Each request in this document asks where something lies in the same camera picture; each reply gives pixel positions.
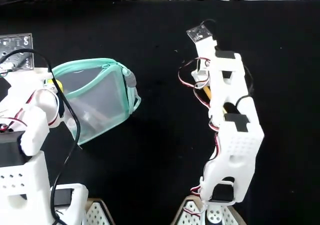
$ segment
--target black tablecloth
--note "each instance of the black tablecloth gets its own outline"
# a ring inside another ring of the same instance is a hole
[[[85,184],[118,224],[169,224],[214,149],[208,113],[177,69],[197,55],[185,31],[215,19],[221,49],[240,53],[254,77],[265,133],[249,193],[236,208],[254,225],[316,224],[319,11],[317,0],[30,5],[0,8],[0,34],[33,33],[34,47],[55,66],[102,57],[134,71],[141,106],[78,149],[61,182]],[[2,80],[2,95],[7,87]],[[71,142],[61,125],[43,145],[51,181]]]

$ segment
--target white plastic frame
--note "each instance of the white plastic frame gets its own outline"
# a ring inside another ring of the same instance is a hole
[[[232,121],[224,120],[223,106],[226,102],[236,104],[238,99],[248,94],[245,70],[240,54],[232,58],[216,57],[217,41],[212,36],[195,42],[198,57],[210,59],[210,65],[201,61],[199,71],[191,73],[196,82],[206,80],[209,75],[211,93],[208,117],[213,125],[219,127],[218,156],[206,164],[203,177],[200,178],[200,197],[205,204],[230,206],[243,201],[255,172],[256,156],[264,138],[254,101],[251,97],[240,101],[237,109],[246,115],[248,132],[240,132]],[[232,72],[230,78],[223,78],[222,71]],[[233,177],[233,182],[223,181]],[[217,184],[232,184],[234,199],[231,202],[211,202]]]

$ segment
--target perforated panel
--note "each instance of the perforated panel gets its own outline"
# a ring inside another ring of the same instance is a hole
[[[185,208],[195,213],[199,213],[199,209],[193,201],[188,201]],[[206,211],[206,216],[191,215],[187,212],[182,212],[178,218],[177,225],[239,225],[235,217],[232,215],[228,207],[220,205],[210,205]]]
[[[0,191],[1,190],[21,190],[26,186],[23,178],[23,172],[0,173]]]
[[[206,212],[206,218],[212,224],[219,224],[223,220],[222,206],[211,205]]]
[[[199,209],[196,206],[195,202],[188,201],[185,205],[185,208],[193,211],[195,213],[199,213]],[[181,216],[177,222],[177,225],[200,225],[200,218],[196,215],[191,215],[185,211],[181,213]]]
[[[94,202],[86,214],[87,225],[110,225],[100,203]]]
[[[239,225],[227,207],[222,208],[222,218],[223,225]]]

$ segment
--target red wire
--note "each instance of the red wire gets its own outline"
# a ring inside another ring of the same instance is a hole
[[[1,118],[2,118],[2,119],[10,119],[10,120],[18,121],[18,122],[22,123],[23,125],[25,125],[26,127],[28,127],[28,125],[27,125],[25,122],[23,122],[23,121],[20,120],[20,119],[15,118],[15,117],[1,117]]]
[[[185,65],[179,67],[179,69],[178,69],[178,78],[179,78],[180,82],[181,82],[183,85],[186,85],[186,86],[189,87],[189,88],[193,88],[194,85],[192,85],[191,83],[188,83],[188,82],[184,81],[184,80],[180,77],[180,71],[181,71],[181,69],[189,66],[192,62],[194,62],[194,61],[196,61],[196,60],[205,60],[206,62],[210,62],[210,59],[208,59],[208,58],[205,58],[205,57],[196,57],[196,58],[188,61]]]
[[[210,109],[209,103],[205,102],[196,92],[197,84],[198,83],[206,83],[206,82],[208,82],[208,79],[209,78],[207,78],[206,80],[203,80],[203,81],[197,81],[195,83],[195,85],[193,86],[193,93],[194,93],[195,97],[200,101],[200,103],[202,103],[202,105],[204,105],[207,109]]]
[[[30,97],[28,98],[28,100],[25,102],[26,104],[28,104],[28,103],[31,102],[32,98],[33,98],[34,95],[35,95],[35,92],[36,92],[36,91],[34,91],[34,92],[31,94],[31,96],[30,96]],[[12,119],[12,120],[19,120],[18,117],[19,117],[19,115],[22,113],[22,111],[23,111],[23,108],[20,108],[20,110],[16,113],[16,115],[14,116],[14,119]],[[8,125],[8,126],[5,126],[5,128],[2,128],[1,131],[6,131],[6,130],[9,129],[14,123],[15,123],[14,121],[11,121],[11,122],[9,123],[9,125]]]

